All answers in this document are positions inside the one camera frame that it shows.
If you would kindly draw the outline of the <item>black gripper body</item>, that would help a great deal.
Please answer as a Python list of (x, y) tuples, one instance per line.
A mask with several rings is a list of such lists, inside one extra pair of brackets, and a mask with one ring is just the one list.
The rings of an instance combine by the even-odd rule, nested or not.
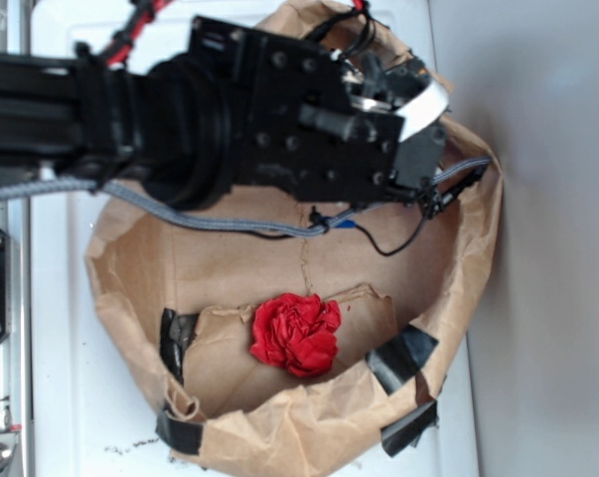
[(313, 42), (197, 17), (189, 52), (225, 102), (230, 185), (300, 202), (389, 202), (403, 123), (354, 107), (343, 71)]

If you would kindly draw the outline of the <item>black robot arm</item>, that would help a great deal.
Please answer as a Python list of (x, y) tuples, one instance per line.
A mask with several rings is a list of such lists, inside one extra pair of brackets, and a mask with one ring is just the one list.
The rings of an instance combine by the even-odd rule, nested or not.
[(177, 210), (235, 185), (302, 202), (402, 202), (403, 120), (356, 108), (341, 68), (312, 42), (197, 18), (189, 49), (145, 75), (88, 52), (0, 55), (0, 185), (37, 166), (103, 185), (138, 181)]

